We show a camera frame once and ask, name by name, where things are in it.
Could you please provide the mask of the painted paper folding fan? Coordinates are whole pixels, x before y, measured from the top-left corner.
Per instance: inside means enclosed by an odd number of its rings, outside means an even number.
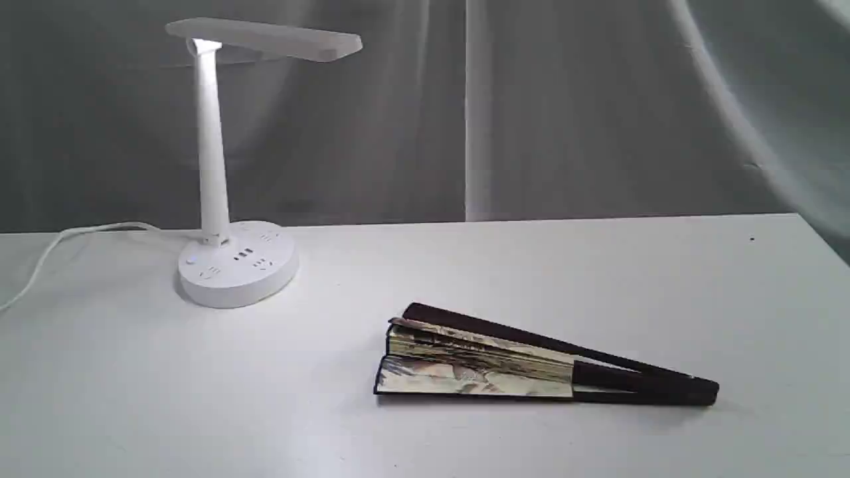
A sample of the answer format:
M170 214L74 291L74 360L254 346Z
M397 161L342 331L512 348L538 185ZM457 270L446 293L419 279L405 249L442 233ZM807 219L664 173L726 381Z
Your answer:
M712 406L719 384L425 303L389 321L377 396Z

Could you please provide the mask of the white desk lamp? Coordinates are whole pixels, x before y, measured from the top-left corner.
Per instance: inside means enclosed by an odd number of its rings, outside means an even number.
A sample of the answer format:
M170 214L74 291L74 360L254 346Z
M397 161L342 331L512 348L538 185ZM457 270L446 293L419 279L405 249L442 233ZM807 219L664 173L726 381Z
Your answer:
M166 31L185 39L195 73L201 236L179 255L179 281L185 295L203 307L253 305L289 284L299 270L299 256L294 239L278 224L230 219L216 54L222 46L237 46L332 62L361 51L363 42L343 31L207 17L179 19Z

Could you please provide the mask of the grey backdrop curtain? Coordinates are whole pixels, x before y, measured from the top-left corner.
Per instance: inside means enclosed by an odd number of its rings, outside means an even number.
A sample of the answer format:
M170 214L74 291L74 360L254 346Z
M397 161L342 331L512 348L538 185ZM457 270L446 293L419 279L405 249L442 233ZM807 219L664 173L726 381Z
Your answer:
M3 1L3 232L199 226L166 33L194 17L363 40L218 53L237 220L796 212L848 260L848 22L821 1Z

